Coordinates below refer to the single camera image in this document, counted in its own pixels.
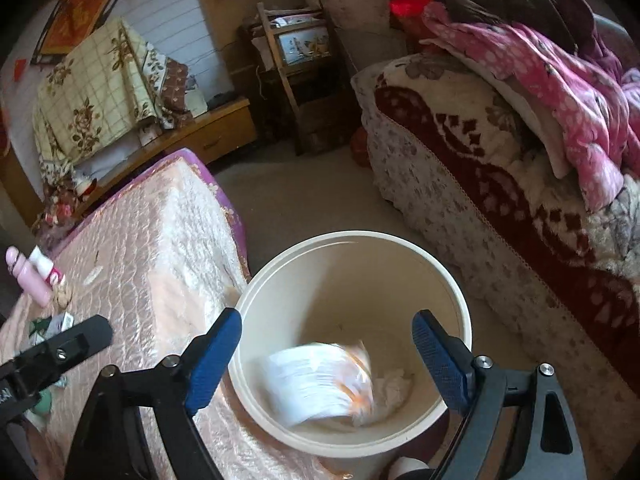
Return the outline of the white tissue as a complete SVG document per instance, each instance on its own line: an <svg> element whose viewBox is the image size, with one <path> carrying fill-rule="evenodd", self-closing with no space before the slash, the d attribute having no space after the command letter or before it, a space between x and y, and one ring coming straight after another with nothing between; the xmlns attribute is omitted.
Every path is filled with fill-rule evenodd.
<svg viewBox="0 0 640 480"><path fill-rule="evenodd" d="M390 418L406 403L412 388L413 374L403 368L394 368L373 378L372 404L355 415L352 424L355 427L367 427Z"/></svg>

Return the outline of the white orange snack bag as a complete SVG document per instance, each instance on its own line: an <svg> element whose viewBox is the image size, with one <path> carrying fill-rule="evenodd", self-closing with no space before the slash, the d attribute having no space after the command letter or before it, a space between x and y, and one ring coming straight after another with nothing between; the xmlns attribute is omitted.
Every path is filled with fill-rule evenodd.
<svg viewBox="0 0 640 480"><path fill-rule="evenodd" d="M363 344L304 344L273 353L262 382L274 416L285 427L310 420L354 418L373 408L370 356Z"/></svg>

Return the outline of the dark clothes pile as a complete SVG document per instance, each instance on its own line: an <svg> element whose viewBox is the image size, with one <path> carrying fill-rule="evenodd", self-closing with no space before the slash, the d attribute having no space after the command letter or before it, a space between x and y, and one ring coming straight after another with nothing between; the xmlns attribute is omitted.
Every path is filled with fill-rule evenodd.
<svg viewBox="0 0 640 480"><path fill-rule="evenodd" d="M605 44L586 0L437 0L455 23L525 25L570 54L623 77L620 59Z"/></svg>

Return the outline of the cream trash bucket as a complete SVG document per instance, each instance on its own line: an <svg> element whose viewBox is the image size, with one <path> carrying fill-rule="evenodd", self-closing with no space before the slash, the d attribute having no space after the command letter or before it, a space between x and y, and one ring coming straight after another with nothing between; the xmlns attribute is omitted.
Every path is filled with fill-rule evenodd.
<svg viewBox="0 0 640 480"><path fill-rule="evenodd" d="M412 342L411 321L428 309L446 332L472 344L462 291L431 254L390 234L342 231L304 240L272 259L236 305L242 336L229 365L242 407L267 434L297 451L361 458L393 451L419 437L446 404ZM401 368L412 379L408 400L369 427L327 420L280 424L262 381L262 363L298 346L363 344L375 375Z"/></svg>

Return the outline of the artificial flower bunch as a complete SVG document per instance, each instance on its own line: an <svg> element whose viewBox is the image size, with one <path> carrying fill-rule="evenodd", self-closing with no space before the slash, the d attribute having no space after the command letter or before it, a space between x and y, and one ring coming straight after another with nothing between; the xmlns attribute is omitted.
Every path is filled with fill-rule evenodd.
<svg viewBox="0 0 640 480"><path fill-rule="evenodd" d="M32 226L38 246L50 252L75 229L75 210L80 205L76 174L71 172L55 184L44 184L43 212Z"/></svg>

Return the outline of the wooden chair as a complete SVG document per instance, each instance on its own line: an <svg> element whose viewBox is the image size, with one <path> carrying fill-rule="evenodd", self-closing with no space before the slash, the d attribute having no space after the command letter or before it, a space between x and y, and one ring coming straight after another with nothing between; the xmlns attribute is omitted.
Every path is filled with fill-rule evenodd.
<svg viewBox="0 0 640 480"><path fill-rule="evenodd" d="M360 125L343 48L322 0L294 9L256 4L241 29L254 51L265 110L280 114L296 154L346 145Z"/></svg>

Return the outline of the pink thermos bottle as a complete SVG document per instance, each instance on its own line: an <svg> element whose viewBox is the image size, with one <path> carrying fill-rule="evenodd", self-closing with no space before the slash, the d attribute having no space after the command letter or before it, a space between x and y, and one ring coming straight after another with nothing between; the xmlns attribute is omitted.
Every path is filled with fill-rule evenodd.
<svg viewBox="0 0 640 480"><path fill-rule="evenodd" d="M37 268L17 247L10 246L6 250L6 265L24 292L39 307L47 307L52 298L52 289Z"/></svg>

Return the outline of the pink floral blanket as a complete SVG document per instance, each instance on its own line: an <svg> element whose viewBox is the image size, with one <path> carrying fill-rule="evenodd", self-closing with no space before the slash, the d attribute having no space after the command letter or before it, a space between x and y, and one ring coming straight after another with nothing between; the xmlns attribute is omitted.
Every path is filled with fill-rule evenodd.
<svg viewBox="0 0 640 480"><path fill-rule="evenodd" d="M426 6L422 20L492 76L514 77L548 107L563 130L565 157L577 171L589 210L612 203L624 169L638 174L638 70L618 81L525 25L455 23L439 2Z"/></svg>

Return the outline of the wooden tv cabinet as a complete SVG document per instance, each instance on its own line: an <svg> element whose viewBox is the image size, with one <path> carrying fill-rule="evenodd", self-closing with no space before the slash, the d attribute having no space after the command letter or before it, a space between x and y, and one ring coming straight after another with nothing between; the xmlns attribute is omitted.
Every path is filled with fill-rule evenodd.
<svg viewBox="0 0 640 480"><path fill-rule="evenodd" d="M239 98L194 119L182 129L162 134L111 169L74 212L82 220L108 198L164 156L187 148L208 165L257 140L250 100Z"/></svg>

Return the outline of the framed fu character picture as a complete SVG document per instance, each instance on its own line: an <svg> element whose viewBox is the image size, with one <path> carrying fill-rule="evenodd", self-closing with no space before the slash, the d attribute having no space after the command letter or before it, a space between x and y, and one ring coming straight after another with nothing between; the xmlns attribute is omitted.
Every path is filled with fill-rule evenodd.
<svg viewBox="0 0 640 480"><path fill-rule="evenodd" d="M32 65L58 64L110 16L117 0L58 0L38 39Z"/></svg>

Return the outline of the pink quilted table cover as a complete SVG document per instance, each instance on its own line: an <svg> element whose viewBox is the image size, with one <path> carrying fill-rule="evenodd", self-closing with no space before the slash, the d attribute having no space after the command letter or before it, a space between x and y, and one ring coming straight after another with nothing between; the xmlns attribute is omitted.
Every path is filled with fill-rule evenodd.
<svg viewBox="0 0 640 480"><path fill-rule="evenodd" d="M79 323L99 314L113 342L52 388L51 414L27 446L38 479L63 479L82 409L104 366L123 372L181 354L233 307L250 279L238 215L190 151L169 155L110 198L52 257L72 293L67 312ZM58 313L28 295L1 329L1 364L27 348L30 322ZM341 479L315 458L259 430L240 408L228 377L196 414L209 453L227 479Z"/></svg>

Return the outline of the green towel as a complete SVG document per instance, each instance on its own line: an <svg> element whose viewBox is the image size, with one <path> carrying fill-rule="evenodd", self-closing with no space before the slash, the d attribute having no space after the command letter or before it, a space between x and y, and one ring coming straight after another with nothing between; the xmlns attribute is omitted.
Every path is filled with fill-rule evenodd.
<svg viewBox="0 0 640 480"><path fill-rule="evenodd" d="M42 418L48 418L52 411L52 393L49 389L41 390L38 393L38 400L29 411Z"/></svg>

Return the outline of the beige cloth ball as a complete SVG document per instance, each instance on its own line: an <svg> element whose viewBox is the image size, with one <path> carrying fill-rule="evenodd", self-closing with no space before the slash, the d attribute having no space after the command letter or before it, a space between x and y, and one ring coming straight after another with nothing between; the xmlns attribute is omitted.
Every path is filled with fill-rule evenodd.
<svg viewBox="0 0 640 480"><path fill-rule="evenodd" d="M73 299L73 289L67 283L58 283L52 288L52 304L56 310L66 310Z"/></svg>

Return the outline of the blue white medicine box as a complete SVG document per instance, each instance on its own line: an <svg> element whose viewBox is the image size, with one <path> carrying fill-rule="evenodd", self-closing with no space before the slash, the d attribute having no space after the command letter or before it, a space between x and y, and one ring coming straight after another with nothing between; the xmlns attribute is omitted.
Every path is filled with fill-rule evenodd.
<svg viewBox="0 0 640 480"><path fill-rule="evenodd" d="M44 338L50 339L66 330L72 328L75 324L73 315L68 312L62 312L52 316L51 321L44 332Z"/></svg>

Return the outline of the floral covered sofa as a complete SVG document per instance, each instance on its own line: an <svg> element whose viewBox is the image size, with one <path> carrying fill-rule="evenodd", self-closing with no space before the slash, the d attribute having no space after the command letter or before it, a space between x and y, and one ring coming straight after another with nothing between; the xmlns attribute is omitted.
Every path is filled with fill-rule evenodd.
<svg viewBox="0 0 640 480"><path fill-rule="evenodd" d="M587 211L574 177L502 95L448 53L371 65L352 77L376 185L552 363L605 468L639 442L639 185Z"/></svg>

